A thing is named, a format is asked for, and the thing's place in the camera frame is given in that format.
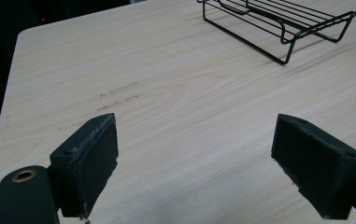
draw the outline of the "table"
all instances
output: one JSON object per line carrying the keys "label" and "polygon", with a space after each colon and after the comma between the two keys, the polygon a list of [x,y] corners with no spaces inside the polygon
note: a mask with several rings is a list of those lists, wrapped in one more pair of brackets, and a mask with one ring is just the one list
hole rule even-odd
{"label": "table", "polygon": [[201,10],[150,0],[22,32],[0,180],[50,165],[86,120],[115,113],[119,165],[92,223],[356,223],[354,209],[349,221],[323,222],[270,157],[278,113],[356,148],[356,18],[340,43],[309,36],[281,66]]}

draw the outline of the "black wire rack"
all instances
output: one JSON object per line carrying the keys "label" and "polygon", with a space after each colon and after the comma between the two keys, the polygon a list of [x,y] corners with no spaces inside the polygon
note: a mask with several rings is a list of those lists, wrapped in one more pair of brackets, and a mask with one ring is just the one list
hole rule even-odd
{"label": "black wire rack", "polygon": [[[286,0],[197,0],[197,2],[203,5],[205,21],[280,64],[289,62],[296,40],[307,35],[316,35],[322,39],[337,43],[343,38],[350,22],[356,15],[356,10],[354,10],[335,16]],[[209,10],[209,7],[225,12],[279,38],[279,42],[282,45],[288,46],[288,53],[282,57],[284,59],[280,59],[280,57],[259,47],[259,45],[253,44],[226,26],[210,20],[207,15],[213,13],[214,10]],[[340,23],[343,25],[337,37],[331,37],[320,32]]]}

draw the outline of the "wire rack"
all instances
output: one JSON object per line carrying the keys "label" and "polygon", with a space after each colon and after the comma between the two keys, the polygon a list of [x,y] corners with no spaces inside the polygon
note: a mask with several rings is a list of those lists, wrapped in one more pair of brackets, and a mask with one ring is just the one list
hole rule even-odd
{"label": "wire rack", "polygon": [[[203,5],[205,21],[280,64],[289,62],[296,40],[307,35],[316,35],[334,43],[340,41],[356,15],[356,10],[354,10],[335,16],[286,0],[197,0],[197,2]],[[208,13],[213,13],[213,11],[209,8],[212,8],[213,11],[216,9],[225,12],[277,37],[280,44],[288,46],[288,52],[280,59],[275,54],[259,47],[258,44],[254,44],[242,35],[228,29],[225,25],[210,20],[207,16]],[[343,25],[337,37],[331,37],[320,32],[340,23]]]}

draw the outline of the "light wood tabletop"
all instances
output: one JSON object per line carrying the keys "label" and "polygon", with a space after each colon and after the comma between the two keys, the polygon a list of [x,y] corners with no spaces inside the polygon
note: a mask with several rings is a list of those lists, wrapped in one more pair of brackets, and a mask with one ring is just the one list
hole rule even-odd
{"label": "light wood tabletop", "polygon": [[49,166],[57,146],[106,113],[116,115],[119,165],[92,223],[356,223],[355,209],[322,220],[271,158],[279,113],[356,148],[356,17],[337,44],[298,40],[284,66],[205,22],[193,0],[26,30],[0,118],[0,180]]}

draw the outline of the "wood grain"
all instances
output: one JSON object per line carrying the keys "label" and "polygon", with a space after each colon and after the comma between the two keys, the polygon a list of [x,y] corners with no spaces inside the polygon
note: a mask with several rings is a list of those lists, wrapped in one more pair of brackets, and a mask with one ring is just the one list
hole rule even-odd
{"label": "wood grain", "polygon": [[[0,180],[48,166],[86,120],[113,112],[119,165],[92,223],[326,223],[271,159],[271,143],[285,113],[356,148],[356,18],[340,43],[309,36],[280,66],[201,9],[151,0],[22,32]],[[356,223],[356,211],[327,223]]]}

